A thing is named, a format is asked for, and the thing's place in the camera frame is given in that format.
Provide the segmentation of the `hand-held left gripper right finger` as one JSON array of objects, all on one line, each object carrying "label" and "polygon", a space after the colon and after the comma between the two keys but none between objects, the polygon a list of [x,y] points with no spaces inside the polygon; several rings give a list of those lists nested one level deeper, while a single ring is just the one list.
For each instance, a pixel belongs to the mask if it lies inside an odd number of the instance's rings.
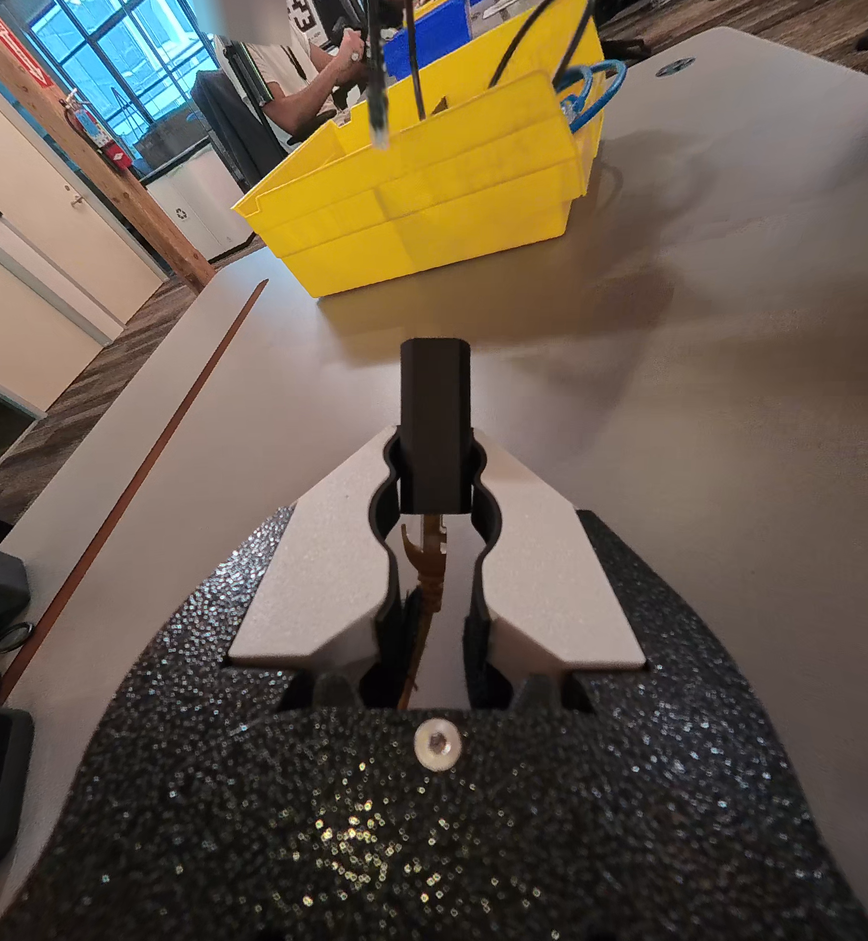
[{"label": "hand-held left gripper right finger", "polygon": [[644,668],[578,510],[483,431],[473,440],[471,519],[484,546],[465,625],[467,684]]}]

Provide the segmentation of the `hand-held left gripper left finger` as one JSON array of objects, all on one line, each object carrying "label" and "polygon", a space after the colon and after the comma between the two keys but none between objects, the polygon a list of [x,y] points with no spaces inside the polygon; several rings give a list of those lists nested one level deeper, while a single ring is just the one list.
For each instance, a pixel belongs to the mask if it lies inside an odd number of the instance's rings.
[{"label": "hand-held left gripper left finger", "polygon": [[394,425],[296,502],[228,651],[235,665],[313,674],[396,662],[404,597],[389,535],[401,518]]}]

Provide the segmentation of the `black ethernet splitter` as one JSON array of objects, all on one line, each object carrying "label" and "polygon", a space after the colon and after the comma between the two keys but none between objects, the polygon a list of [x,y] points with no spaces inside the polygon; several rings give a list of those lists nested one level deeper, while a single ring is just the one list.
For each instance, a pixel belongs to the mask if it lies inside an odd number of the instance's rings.
[{"label": "black ethernet splitter", "polygon": [[456,338],[401,345],[401,510],[407,515],[471,511],[471,347]]}]

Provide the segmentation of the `large yellow plastic bin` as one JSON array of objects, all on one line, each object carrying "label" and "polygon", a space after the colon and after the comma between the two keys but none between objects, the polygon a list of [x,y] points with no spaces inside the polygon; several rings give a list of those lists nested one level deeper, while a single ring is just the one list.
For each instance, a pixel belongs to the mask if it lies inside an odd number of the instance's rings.
[{"label": "large yellow plastic bin", "polygon": [[572,133],[552,77],[584,2],[553,2],[488,83],[522,13],[391,86],[389,144],[365,101],[322,125],[234,212],[311,297],[328,297],[562,235],[588,189],[603,115]]}]

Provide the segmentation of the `white door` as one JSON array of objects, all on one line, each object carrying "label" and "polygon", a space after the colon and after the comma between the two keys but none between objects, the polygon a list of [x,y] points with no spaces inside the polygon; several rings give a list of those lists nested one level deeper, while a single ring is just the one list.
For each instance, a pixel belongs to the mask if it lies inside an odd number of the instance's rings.
[{"label": "white door", "polygon": [[101,346],[163,282],[155,263],[0,93],[0,227],[37,255],[33,277]]},{"label": "white door", "polygon": [[0,400],[43,416],[122,323],[0,216]]}]

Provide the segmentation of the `white recycling bin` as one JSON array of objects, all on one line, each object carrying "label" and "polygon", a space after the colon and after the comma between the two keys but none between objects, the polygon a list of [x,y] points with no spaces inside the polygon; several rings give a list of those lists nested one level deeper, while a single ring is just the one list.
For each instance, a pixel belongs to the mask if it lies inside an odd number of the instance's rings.
[{"label": "white recycling bin", "polygon": [[200,142],[148,174],[143,185],[207,261],[253,238],[251,227],[232,208],[243,191],[209,142]]}]

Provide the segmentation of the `red fire extinguisher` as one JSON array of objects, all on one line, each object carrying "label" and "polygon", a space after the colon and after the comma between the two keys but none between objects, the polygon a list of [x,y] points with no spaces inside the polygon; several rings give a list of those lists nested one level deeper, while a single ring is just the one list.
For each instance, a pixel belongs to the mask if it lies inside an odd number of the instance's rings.
[{"label": "red fire extinguisher", "polygon": [[103,130],[99,120],[89,108],[89,103],[80,95],[78,88],[72,88],[67,96],[60,100],[65,119],[78,135],[86,138],[99,153],[109,142],[110,137]]}]

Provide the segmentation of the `blue plastic bin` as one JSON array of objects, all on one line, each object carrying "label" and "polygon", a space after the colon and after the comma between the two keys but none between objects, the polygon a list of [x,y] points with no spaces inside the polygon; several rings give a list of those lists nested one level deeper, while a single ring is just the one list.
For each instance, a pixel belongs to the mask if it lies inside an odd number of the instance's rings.
[{"label": "blue plastic bin", "polygon": [[[534,5],[531,1],[444,1],[422,6],[415,11],[418,66],[433,63]],[[395,81],[409,77],[405,27],[386,40],[383,53],[388,77]]]}]

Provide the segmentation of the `wooden post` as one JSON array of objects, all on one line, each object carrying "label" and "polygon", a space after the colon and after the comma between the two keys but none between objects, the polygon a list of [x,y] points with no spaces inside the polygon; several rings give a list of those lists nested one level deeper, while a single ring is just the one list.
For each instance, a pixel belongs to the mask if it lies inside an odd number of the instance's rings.
[{"label": "wooden post", "polygon": [[80,171],[195,294],[216,275],[215,268],[182,234],[128,169],[101,156],[69,123],[63,93],[40,62],[20,44],[0,35],[0,81],[51,135]]}]

